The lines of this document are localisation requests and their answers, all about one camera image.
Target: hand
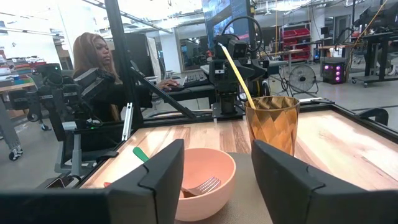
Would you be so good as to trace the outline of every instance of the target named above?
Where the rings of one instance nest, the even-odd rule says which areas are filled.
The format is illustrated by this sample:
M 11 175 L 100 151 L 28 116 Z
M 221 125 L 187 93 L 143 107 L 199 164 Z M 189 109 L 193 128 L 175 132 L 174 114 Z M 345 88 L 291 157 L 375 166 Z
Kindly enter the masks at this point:
M 159 87 L 161 90 L 165 89 L 170 91 L 171 88 L 169 87 L 170 85 L 172 86 L 177 86 L 180 84 L 177 80 L 173 79 L 168 79 L 168 80 L 162 80 L 160 83 L 157 84 L 157 87 Z

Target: gold faceted cup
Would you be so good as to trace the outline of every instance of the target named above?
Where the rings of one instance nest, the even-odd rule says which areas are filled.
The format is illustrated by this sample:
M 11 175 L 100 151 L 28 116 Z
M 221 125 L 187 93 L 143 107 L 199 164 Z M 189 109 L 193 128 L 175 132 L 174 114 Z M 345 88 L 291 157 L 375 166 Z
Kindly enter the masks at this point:
M 253 99 L 256 109 L 245 103 L 250 142 L 258 139 L 294 155 L 300 101 L 288 96 Z

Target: green handle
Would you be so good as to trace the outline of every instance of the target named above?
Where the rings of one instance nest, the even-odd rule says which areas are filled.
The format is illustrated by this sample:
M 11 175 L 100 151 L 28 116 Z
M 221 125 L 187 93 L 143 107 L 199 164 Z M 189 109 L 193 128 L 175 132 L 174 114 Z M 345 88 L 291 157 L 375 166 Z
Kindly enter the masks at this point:
M 140 149 L 140 147 L 135 147 L 132 152 L 143 162 L 146 162 L 149 158 L 145 153 Z

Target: fork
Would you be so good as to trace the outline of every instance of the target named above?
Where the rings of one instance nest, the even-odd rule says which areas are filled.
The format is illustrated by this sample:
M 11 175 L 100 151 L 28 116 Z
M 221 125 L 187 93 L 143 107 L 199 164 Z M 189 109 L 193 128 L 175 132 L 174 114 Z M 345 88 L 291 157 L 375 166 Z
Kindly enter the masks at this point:
M 193 187 L 190 189 L 181 187 L 181 190 L 186 197 L 194 197 L 194 196 L 199 196 L 199 195 L 203 195 L 205 193 L 211 192 L 212 190 L 219 187 L 220 184 L 221 184 L 221 181 L 217 177 L 210 177 L 208 180 L 206 180 L 204 183 L 202 183 L 198 187 Z

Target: pink bowl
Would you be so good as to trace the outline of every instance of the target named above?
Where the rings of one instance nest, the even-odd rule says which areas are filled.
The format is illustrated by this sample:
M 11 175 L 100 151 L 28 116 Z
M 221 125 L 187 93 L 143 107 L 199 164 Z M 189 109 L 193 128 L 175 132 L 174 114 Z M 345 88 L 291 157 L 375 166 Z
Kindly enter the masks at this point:
M 216 149 L 187 149 L 184 158 L 182 185 L 197 187 L 210 177 L 217 177 L 221 185 L 204 195 L 184 198 L 180 193 L 175 219 L 194 222 L 214 215 L 231 198 L 235 186 L 234 159 Z

